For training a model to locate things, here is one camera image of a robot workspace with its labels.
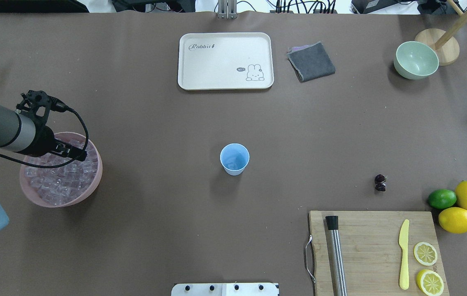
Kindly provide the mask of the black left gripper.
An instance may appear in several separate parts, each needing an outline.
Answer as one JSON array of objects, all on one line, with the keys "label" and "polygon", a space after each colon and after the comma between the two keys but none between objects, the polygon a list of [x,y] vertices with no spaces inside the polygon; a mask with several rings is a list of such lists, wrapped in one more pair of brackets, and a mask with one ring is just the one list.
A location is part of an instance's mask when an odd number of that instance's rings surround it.
[{"label": "black left gripper", "polygon": [[16,105],[16,112],[24,116],[33,124],[35,131],[28,133],[28,146],[19,151],[19,154],[30,157],[42,157],[51,153],[63,158],[69,158],[78,161],[85,161],[87,152],[72,146],[59,139],[55,139],[54,132],[48,127],[47,120],[51,111],[67,112],[70,108],[60,99],[47,95],[44,91],[29,90],[28,93],[22,93],[21,103]]}]

